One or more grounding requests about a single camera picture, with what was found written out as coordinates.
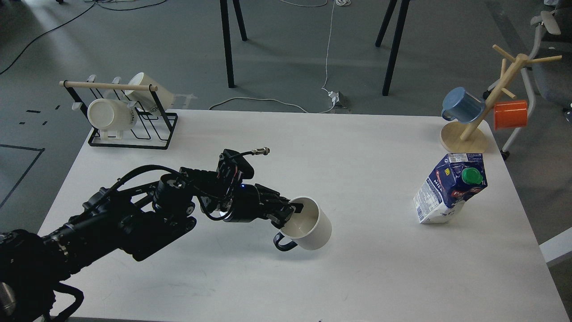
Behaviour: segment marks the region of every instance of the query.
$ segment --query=white ceramic mug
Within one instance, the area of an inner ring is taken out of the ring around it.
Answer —
[[[171,106],[171,103],[173,102],[173,100],[175,98],[175,95],[173,95],[173,93],[171,93],[170,91],[167,91],[163,86],[159,85],[159,83],[154,81],[147,74],[139,73],[139,74],[135,75],[133,78],[131,78],[131,80],[129,81],[129,85],[149,86],[149,84],[152,84],[152,85],[157,87],[157,91],[156,91],[157,97],[159,98],[159,101],[161,102],[163,109],[164,110],[169,109],[169,107]],[[141,103],[141,105],[143,106],[143,109],[146,110],[147,112],[149,112],[155,116],[161,116],[161,111],[159,111],[157,104],[155,104],[155,100],[153,99],[151,92],[149,92],[149,91],[125,91],[125,95],[132,101],[139,101]]]
[[[97,99],[89,104],[88,120],[100,130],[101,139],[112,139],[108,131],[115,131],[115,139],[123,138],[123,131],[132,129],[137,123],[137,111],[133,104],[125,101]]]
[[[304,207],[299,213],[293,213],[290,220],[280,229],[274,237],[274,245],[286,252],[296,245],[307,250],[316,250],[324,246],[332,235],[332,223],[324,214],[318,203],[310,197],[298,197],[290,203],[301,203]],[[288,237],[292,241],[281,245],[282,238]]]

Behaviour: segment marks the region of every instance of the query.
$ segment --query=wooden base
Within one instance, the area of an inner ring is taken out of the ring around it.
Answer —
[[[483,153],[488,146],[487,138],[479,129],[469,136],[466,141],[460,136],[467,126],[459,122],[451,122],[441,130],[441,144],[452,153]]]

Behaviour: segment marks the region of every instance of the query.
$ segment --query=dish rack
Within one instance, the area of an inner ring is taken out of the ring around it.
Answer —
[[[137,111],[139,121],[130,130],[125,131],[121,140],[103,140],[99,129],[93,127],[89,136],[88,144],[92,147],[118,147],[118,148],[142,148],[154,150],[166,150],[169,148],[171,138],[177,125],[178,116],[174,112],[166,113],[163,104],[157,96],[157,86],[147,85],[123,85],[119,84],[121,78],[116,77],[112,83],[95,83],[95,75],[91,75],[85,82],[60,81],[59,85],[64,87],[73,98],[73,110],[80,110],[88,119],[88,106],[76,92],[76,88],[87,88],[96,99],[117,99],[123,101],[132,100],[127,97],[125,91],[149,91],[161,116],[152,115],[146,112],[146,108],[141,101],[135,101],[134,107]]]

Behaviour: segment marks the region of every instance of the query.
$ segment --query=milk carton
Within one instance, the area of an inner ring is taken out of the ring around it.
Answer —
[[[413,197],[419,223],[449,221],[467,200],[486,187],[482,154],[447,154]]]

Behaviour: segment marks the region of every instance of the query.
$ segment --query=blue mug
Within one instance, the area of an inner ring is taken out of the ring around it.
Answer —
[[[447,121],[457,119],[467,124],[476,120],[484,112],[484,102],[479,101],[464,87],[454,88],[443,100],[441,116]]]

